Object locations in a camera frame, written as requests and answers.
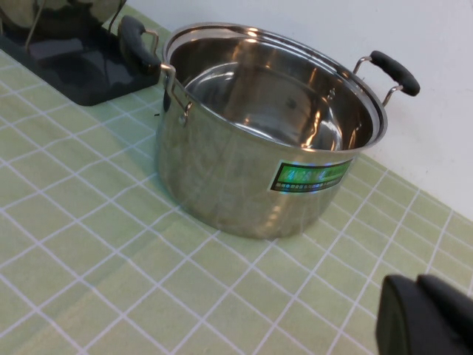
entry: pot rim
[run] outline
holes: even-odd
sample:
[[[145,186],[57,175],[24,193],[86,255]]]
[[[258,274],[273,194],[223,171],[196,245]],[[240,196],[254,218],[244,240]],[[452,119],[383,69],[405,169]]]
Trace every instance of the pot rim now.
[[[307,60],[313,62],[314,64],[319,65],[320,67],[325,67],[325,69],[331,68],[331,71],[335,71],[335,73],[340,74],[339,76],[345,83],[353,82],[353,89],[356,92],[360,92],[365,94],[369,99],[370,103],[374,107],[375,111],[378,113],[377,119],[379,120],[379,130],[377,134],[373,135],[370,140],[363,146],[354,149],[342,149],[342,150],[328,150],[328,149],[313,149],[313,148],[303,148],[300,146],[295,146],[289,143],[271,140],[269,138],[265,138],[259,135],[255,135],[252,132],[246,131],[240,127],[238,127],[233,122],[227,120],[225,117],[219,115],[205,104],[202,104],[200,100],[198,100],[192,93],[190,93],[177,79],[175,81],[175,85],[177,85],[187,97],[189,97],[194,104],[198,105],[201,109],[205,110],[207,113],[213,115],[216,118],[219,118],[221,121],[224,121],[226,124],[232,125],[232,127],[237,128],[239,131],[247,133],[255,138],[261,138],[265,141],[269,141],[271,143],[277,144],[279,146],[289,147],[291,149],[300,149],[305,152],[319,152],[319,153],[335,153],[335,154],[347,154],[347,153],[358,153],[368,149],[374,145],[376,145],[386,134],[387,131],[387,114],[386,110],[384,109],[383,104],[379,100],[378,96],[371,90],[371,88],[364,83],[356,74],[354,74],[351,70],[347,69],[345,66],[341,65],[337,61],[334,61],[332,58],[326,56],[323,53],[320,53],[318,50],[313,49],[299,41],[295,41],[291,38],[285,37],[283,35],[279,35],[277,33],[263,30],[258,27],[252,27],[247,25],[241,24],[232,24],[226,22],[197,22],[194,24],[190,24],[175,30],[166,40],[163,49],[163,62],[166,64],[170,63],[170,48],[172,44],[180,37],[184,36],[185,34],[191,33],[193,31],[198,30],[210,30],[210,29],[224,29],[229,30],[230,32],[234,33],[235,36],[238,37],[246,37],[247,39],[257,40],[262,42],[270,42],[272,44],[278,44],[281,48],[290,50],[291,53],[294,55],[303,55]]]

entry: green label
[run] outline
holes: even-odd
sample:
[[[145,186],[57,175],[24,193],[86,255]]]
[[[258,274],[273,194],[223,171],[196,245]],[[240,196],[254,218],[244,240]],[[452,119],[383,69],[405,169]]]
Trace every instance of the green label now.
[[[350,167],[351,160],[330,166],[281,163],[271,190],[279,192],[316,192],[335,186]]]

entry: black object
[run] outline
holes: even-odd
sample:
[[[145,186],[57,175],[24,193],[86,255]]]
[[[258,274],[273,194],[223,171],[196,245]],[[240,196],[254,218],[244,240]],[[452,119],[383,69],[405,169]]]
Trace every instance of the black object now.
[[[55,40],[33,37],[4,26],[0,49],[77,104],[92,106],[157,83],[130,67],[116,35],[99,28],[91,36]]]
[[[402,92],[407,95],[416,96],[421,91],[418,81],[401,63],[378,50],[373,51],[370,57],[374,65],[380,67],[394,81],[403,86]]]
[[[472,329],[473,302],[437,277],[384,279],[376,327],[380,355],[471,355]]]

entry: white wall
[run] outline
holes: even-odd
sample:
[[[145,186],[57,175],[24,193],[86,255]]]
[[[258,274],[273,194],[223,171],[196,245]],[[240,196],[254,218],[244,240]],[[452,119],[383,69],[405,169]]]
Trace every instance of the white wall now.
[[[226,21],[272,30],[353,68],[381,50],[421,83],[387,107],[385,139],[367,154],[473,219],[473,0],[129,0],[168,28]],[[381,97],[391,80],[359,75]]]

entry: black handle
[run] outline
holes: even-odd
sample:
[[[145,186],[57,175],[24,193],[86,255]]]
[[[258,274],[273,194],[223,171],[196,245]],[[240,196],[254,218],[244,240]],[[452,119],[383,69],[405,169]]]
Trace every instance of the black handle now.
[[[141,35],[145,32],[146,28],[136,18],[124,16],[118,27],[120,51],[127,63],[141,73],[159,77],[161,61],[154,53],[146,49],[141,39]]]
[[[374,65],[380,67],[394,81],[403,86],[402,92],[416,96],[421,91],[418,81],[401,63],[378,50],[373,51],[370,57]]]

